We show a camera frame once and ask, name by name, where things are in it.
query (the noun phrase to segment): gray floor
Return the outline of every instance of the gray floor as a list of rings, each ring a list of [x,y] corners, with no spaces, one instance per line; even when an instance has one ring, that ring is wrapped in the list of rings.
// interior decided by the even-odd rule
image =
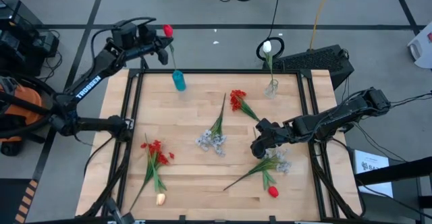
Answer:
[[[88,22],[95,0],[22,0],[45,24],[81,24]],[[102,0],[95,24],[110,24],[136,16],[152,16],[156,24],[270,24],[276,0],[251,0],[241,3],[218,0]],[[320,0],[280,0],[276,24],[313,24]],[[406,0],[418,25],[432,20],[430,0]],[[409,25],[398,0],[327,0],[320,24],[338,25]],[[49,84],[62,90],[84,30],[59,30],[59,51],[63,65]],[[254,56],[257,45],[268,30],[176,30],[175,47],[178,67],[182,68],[260,68]],[[284,55],[304,52],[312,30],[274,30],[286,43]],[[339,44],[350,53],[355,72],[350,77],[350,91],[374,86],[391,101],[426,93],[432,89],[432,72],[416,67],[406,44],[414,37],[410,30],[318,30],[315,48]],[[98,51],[105,37],[98,37]],[[77,76],[90,66],[87,43]],[[149,57],[150,67],[162,67]],[[131,61],[134,67],[137,61]],[[81,116],[98,117],[106,82],[80,103]],[[336,90],[338,100],[343,88]],[[380,143],[407,160],[432,155],[430,129],[431,101],[417,101],[395,108],[386,116],[362,122],[363,128]],[[91,142],[93,134],[79,137]],[[358,130],[346,134],[348,145],[380,155]],[[18,157],[0,155],[1,178],[31,178],[42,150],[29,142]],[[27,221],[71,218],[75,214],[82,185],[84,164],[90,147],[73,138],[56,136]],[[431,186],[422,181],[424,194]],[[367,217],[385,221],[405,221],[399,217],[368,208]]]

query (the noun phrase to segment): red tulip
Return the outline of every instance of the red tulip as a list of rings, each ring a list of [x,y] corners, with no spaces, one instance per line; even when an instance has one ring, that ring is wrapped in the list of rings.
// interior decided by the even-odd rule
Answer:
[[[165,36],[167,36],[168,38],[172,38],[174,31],[170,25],[163,25],[163,31],[165,33]]]
[[[277,191],[277,188],[275,186],[271,186],[269,188],[269,194],[273,197],[276,198],[277,196],[279,196],[279,192]]]

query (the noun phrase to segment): wooden tabletop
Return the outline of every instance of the wooden tabletop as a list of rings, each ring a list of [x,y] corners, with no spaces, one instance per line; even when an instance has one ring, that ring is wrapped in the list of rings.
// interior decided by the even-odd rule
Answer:
[[[123,70],[110,77],[101,110],[102,118],[120,114],[127,75],[128,71]],[[185,92],[178,92],[171,74],[144,75],[122,213],[129,211],[145,177],[146,153],[140,145],[144,142],[146,133],[149,141],[162,141],[163,152],[173,152],[175,159],[170,165],[159,169],[159,175],[167,187],[165,204],[156,205],[156,193],[151,181],[132,209],[135,219],[177,220],[179,215],[186,215],[189,220],[268,221],[269,216],[274,215],[278,221],[318,221],[311,161],[308,146],[304,143],[282,146],[290,149],[287,160],[292,162],[292,167],[288,174],[270,171],[277,182],[275,186],[279,190],[278,198],[272,198],[264,191],[260,173],[223,191],[224,187],[258,162],[250,151],[250,144],[254,140],[252,128],[257,123],[239,111],[230,110],[231,90],[247,92],[245,100],[259,118],[266,117],[269,121],[281,123],[302,115],[295,75],[275,75],[279,80],[275,99],[267,99],[263,94],[270,75],[184,76],[188,88]],[[313,71],[313,82],[319,110],[336,106],[329,72]],[[227,93],[223,115],[223,134],[227,136],[223,149],[226,156],[219,157],[212,150],[203,151],[195,144],[195,139],[217,119],[224,93]],[[129,112],[132,110],[133,95],[134,91]],[[312,111],[310,101],[308,110]],[[108,138],[107,132],[97,133],[93,150]],[[345,142],[343,134],[336,134],[335,138]],[[107,145],[90,162],[77,215],[91,206],[107,184],[113,146],[114,143]],[[335,188],[354,212],[360,214],[361,207],[348,153],[334,142],[329,142],[327,152]],[[331,216],[328,193],[324,186],[323,193],[327,216]]]

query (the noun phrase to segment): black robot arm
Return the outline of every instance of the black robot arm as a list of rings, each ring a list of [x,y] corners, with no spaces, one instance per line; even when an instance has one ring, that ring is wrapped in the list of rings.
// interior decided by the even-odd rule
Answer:
[[[76,107],[103,79],[116,74],[129,60],[138,57],[143,59],[145,55],[156,53],[163,65],[168,63],[165,47],[173,38],[157,36],[156,30],[149,29],[147,23],[136,26],[132,20],[128,20],[116,24],[111,29],[113,38],[107,39],[102,51],[93,59],[92,67],[63,93],[53,95],[55,106],[49,122],[61,135],[72,136],[79,131],[108,131],[118,140],[128,140],[128,125],[121,117],[81,118],[78,117]]]
[[[390,110],[390,102],[381,90],[370,88],[356,92],[340,105],[317,115],[304,115],[283,122],[270,123],[262,119],[256,129],[261,135],[250,146],[256,158],[265,156],[265,149],[280,146],[283,143],[326,140],[334,136],[338,128],[363,116],[380,116]]]

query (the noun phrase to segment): blue cup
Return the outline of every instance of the blue cup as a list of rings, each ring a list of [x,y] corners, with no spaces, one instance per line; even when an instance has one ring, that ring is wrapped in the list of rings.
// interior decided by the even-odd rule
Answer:
[[[180,92],[186,90],[186,82],[184,81],[183,73],[181,71],[175,70],[173,72],[173,81],[177,90]]]

